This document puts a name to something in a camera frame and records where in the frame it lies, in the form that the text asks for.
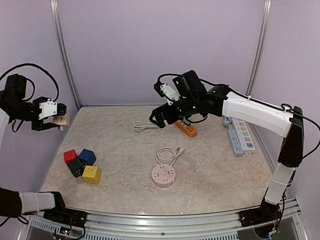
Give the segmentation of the beige plug adapter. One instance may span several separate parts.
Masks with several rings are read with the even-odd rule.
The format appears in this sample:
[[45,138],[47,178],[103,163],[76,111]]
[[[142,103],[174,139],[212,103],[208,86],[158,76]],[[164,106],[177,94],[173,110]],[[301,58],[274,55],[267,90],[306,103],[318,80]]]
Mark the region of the beige plug adapter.
[[58,125],[59,131],[63,131],[65,127],[70,125],[70,113],[67,112],[65,115],[62,116],[54,116],[52,118],[52,122]]

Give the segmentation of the orange power strip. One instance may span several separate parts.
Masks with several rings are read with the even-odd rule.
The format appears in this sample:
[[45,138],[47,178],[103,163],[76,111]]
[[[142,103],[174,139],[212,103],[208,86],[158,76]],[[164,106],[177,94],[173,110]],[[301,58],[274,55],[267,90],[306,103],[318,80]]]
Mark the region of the orange power strip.
[[[191,124],[186,124],[183,121],[176,121],[174,124],[189,138],[193,138],[198,134],[197,129]],[[150,121],[148,122],[134,121],[132,123],[132,130],[134,132],[141,132],[146,129],[156,129],[156,128],[158,128],[158,126]]]

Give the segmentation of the pink round power strip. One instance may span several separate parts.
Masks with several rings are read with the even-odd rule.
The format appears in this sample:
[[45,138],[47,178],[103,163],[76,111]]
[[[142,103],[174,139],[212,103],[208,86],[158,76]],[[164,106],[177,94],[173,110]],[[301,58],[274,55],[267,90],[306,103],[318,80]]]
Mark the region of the pink round power strip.
[[[151,171],[151,179],[156,186],[166,188],[174,184],[176,171],[173,166],[185,151],[185,148],[179,146],[176,149],[171,147],[162,147],[156,152],[155,160],[158,165],[156,165]],[[163,158],[162,154],[165,152],[171,153],[172,156],[170,158]]]

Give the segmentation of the mint green plug adapter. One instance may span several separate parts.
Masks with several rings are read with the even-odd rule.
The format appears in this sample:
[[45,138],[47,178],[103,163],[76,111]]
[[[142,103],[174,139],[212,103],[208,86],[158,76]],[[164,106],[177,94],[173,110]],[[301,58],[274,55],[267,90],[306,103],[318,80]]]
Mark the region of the mint green plug adapter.
[[183,125],[184,125],[185,127],[192,125],[192,123],[189,122],[189,121],[188,121],[187,119],[185,119],[185,118],[182,120],[182,122],[183,122]]

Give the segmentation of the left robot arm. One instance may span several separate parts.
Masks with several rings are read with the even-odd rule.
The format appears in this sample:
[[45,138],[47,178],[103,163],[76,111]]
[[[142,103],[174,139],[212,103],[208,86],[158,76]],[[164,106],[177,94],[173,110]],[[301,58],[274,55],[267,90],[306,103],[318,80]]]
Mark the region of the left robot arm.
[[[32,102],[26,98],[26,77],[13,74],[7,77],[4,90],[0,92],[0,109],[9,117],[10,123],[17,120],[30,122],[33,131],[44,131],[60,126],[44,120],[65,116],[67,106],[57,103],[49,97],[41,96]],[[32,215],[45,212],[63,223],[70,218],[70,211],[66,208],[62,195],[57,192],[18,192],[10,189],[0,189],[0,215],[7,219],[22,218],[23,215]]]

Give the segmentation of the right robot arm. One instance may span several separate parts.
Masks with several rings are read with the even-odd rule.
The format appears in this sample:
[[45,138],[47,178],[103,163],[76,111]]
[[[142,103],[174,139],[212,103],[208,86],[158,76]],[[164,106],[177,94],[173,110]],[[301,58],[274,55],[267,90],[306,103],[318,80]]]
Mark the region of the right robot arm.
[[229,117],[243,120],[276,133],[283,138],[278,164],[266,190],[256,218],[266,222],[275,212],[284,193],[293,179],[296,169],[303,160],[304,124],[299,107],[287,109],[240,94],[226,84],[213,84],[206,90],[205,80],[200,79],[194,70],[183,74],[172,74],[176,90],[159,79],[154,90],[165,97],[167,102],[155,108],[149,117],[159,128],[171,125],[178,120],[200,114]]

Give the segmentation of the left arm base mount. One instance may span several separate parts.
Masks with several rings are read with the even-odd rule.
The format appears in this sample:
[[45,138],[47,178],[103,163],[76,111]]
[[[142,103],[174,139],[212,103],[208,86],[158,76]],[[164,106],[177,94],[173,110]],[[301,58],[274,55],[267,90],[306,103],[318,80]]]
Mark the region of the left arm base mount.
[[69,208],[66,208],[64,211],[50,209],[44,211],[43,218],[63,225],[83,228],[87,215],[85,211]]

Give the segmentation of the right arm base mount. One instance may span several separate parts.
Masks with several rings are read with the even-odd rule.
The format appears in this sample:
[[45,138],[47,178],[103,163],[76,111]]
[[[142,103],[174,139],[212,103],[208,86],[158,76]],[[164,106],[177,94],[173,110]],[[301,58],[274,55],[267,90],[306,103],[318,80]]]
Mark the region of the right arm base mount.
[[241,226],[244,228],[267,223],[276,219],[279,220],[282,214],[279,210],[270,211],[268,209],[251,208],[240,211],[238,215]]

